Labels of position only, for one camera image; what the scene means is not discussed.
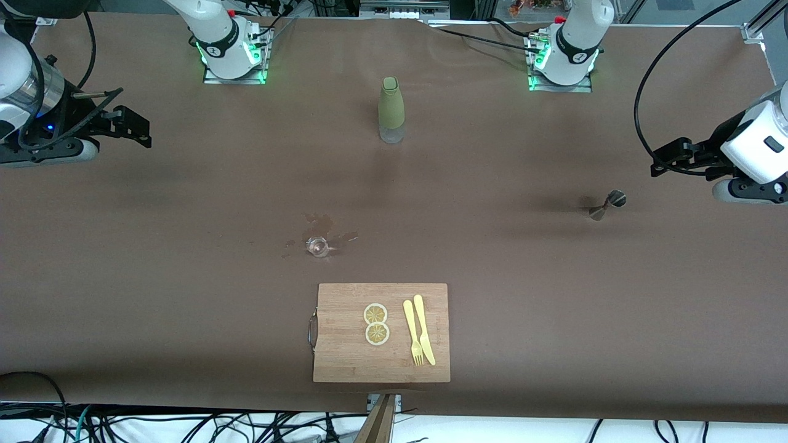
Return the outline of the steel double jigger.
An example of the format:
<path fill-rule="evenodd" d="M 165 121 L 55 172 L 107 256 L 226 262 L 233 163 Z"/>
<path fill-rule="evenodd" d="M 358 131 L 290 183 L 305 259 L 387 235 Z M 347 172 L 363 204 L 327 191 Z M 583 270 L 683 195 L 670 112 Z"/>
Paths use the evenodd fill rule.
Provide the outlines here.
<path fill-rule="evenodd" d="M 601 221 L 610 208 L 620 208 L 626 204 L 627 195 L 619 189 L 613 189 L 608 193 L 602 205 L 589 208 L 588 213 L 592 220 Z"/>

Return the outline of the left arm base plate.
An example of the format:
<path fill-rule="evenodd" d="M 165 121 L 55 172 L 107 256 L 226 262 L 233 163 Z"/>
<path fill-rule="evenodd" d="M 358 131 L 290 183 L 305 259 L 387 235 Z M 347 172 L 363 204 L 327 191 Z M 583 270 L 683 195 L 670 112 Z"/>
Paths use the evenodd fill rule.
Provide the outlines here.
<path fill-rule="evenodd" d="M 530 33 L 523 39 L 528 68 L 528 84 L 532 92 L 589 93 L 593 90 L 590 73 L 598 49 L 566 54 L 555 48 L 549 34 Z"/>

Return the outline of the aluminium profile frame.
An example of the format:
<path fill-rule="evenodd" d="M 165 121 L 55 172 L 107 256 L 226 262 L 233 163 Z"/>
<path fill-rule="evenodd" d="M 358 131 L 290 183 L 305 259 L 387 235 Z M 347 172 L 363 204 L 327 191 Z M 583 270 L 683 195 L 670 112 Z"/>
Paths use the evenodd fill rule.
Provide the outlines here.
<path fill-rule="evenodd" d="M 788 0 L 768 0 L 754 17 L 741 26 L 741 36 L 746 44 L 763 41 L 763 31 L 788 12 Z"/>

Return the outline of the green sleeved glass bottle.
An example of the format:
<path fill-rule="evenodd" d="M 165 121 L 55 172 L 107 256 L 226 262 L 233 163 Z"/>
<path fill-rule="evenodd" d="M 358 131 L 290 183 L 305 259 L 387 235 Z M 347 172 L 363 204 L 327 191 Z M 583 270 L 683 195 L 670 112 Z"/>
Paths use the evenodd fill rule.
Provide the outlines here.
<path fill-rule="evenodd" d="M 404 100 L 397 78 L 383 78 L 378 98 L 378 132 L 385 143 L 400 143 L 405 135 Z"/>

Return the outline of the brown table cover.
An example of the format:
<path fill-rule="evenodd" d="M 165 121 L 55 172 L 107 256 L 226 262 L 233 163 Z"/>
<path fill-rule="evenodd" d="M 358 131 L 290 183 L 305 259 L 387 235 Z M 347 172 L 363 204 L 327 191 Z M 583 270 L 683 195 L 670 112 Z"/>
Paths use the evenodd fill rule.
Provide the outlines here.
<path fill-rule="evenodd" d="M 561 94 L 413 20 L 298 19 L 256 86 L 203 84 L 180 17 L 94 23 L 88 88 L 123 87 L 153 146 L 0 167 L 0 373 L 75 403 L 363 410 L 390 385 L 313 381 L 319 284 L 445 283 L 451 380 L 400 387 L 408 409 L 788 422 L 788 207 L 652 178 L 633 128 L 678 28 L 611 28 L 593 92 Z M 357 241 L 279 257 L 304 213 Z"/>

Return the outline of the yellow plastic knife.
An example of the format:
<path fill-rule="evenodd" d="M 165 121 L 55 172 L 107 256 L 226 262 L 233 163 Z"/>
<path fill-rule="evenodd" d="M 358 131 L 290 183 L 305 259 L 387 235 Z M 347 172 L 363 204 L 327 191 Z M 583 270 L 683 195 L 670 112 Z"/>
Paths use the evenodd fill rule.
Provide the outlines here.
<path fill-rule="evenodd" d="M 414 295 L 413 303 L 414 303 L 414 307 L 416 308 L 417 319 L 419 320 L 419 324 L 421 328 L 421 335 L 419 337 L 419 342 L 422 348 L 422 354 L 430 365 L 435 365 L 436 359 L 434 356 L 434 352 L 432 350 L 430 336 L 428 335 L 428 328 L 426 325 L 426 310 L 425 310 L 425 305 L 422 295 L 421 294 Z"/>

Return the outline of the bamboo cutting board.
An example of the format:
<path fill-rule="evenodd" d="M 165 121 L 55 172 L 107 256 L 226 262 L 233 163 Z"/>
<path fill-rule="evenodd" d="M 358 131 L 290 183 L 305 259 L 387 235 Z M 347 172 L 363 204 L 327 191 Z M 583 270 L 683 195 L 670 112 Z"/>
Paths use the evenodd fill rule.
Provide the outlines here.
<path fill-rule="evenodd" d="M 414 365 L 403 301 L 421 294 L 436 359 Z M 388 341 L 372 346 L 365 339 L 363 312 L 370 303 L 388 309 Z M 416 314 L 417 336 L 421 328 Z M 445 283 L 322 283 L 310 324 L 313 381 L 317 383 L 427 384 L 451 380 L 449 297 Z"/>

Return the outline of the wooden beam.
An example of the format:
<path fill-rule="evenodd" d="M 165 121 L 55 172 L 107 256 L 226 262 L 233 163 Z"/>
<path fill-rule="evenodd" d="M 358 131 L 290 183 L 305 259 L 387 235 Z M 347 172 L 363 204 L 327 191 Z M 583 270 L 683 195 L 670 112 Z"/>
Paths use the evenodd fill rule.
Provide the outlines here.
<path fill-rule="evenodd" d="M 383 394 L 363 423 L 353 443 L 391 443 L 395 418 L 395 400 L 391 393 Z"/>

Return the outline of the yellow plastic fork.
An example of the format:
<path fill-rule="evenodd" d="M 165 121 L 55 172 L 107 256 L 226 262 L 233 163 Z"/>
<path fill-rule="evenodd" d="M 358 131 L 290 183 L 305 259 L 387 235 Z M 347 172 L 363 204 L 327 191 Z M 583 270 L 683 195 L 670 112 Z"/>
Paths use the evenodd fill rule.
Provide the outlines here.
<path fill-rule="evenodd" d="M 422 350 L 422 345 L 419 341 L 419 337 L 417 336 L 416 312 L 414 311 L 414 305 L 411 300 L 403 301 L 403 311 L 411 337 L 411 355 L 412 359 L 414 360 L 414 365 L 423 365 L 424 351 Z"/>

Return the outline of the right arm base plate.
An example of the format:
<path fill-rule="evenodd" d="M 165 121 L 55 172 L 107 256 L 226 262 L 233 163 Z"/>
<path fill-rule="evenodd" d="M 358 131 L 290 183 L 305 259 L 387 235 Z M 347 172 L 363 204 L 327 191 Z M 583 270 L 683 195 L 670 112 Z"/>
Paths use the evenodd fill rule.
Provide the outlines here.
<path fill-rule="evenodd" d="M 205 53 L 201 53 L 203 63 L 203 83 L 205 84 L 240 84 L 240 85 L 262 85 L 267 83 L 268 66 L 270 65 L 271 49 L 273 47 L 272 31 L 268 31 L 263 36 L 258 36 L 250 41 L 238 43 L 231 51 L 230 56 L 225 57 L 219 64 L 209 62 Z M 245 72 L 235 78 L 223 78 L 215 71 L 219 65 L 224 73 L 240 73 L 242 68 Z"/>

